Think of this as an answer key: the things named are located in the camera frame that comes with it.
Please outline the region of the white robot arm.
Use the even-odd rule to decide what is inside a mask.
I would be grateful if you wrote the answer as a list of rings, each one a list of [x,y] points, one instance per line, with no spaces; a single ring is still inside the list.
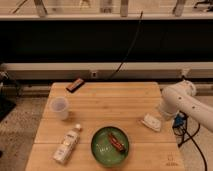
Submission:
[[[213,107],[195,98],[196,86],[190,81],[181,81],[165,87],[161,92],[158,111],[165,120],[183,112],[213,132]]]

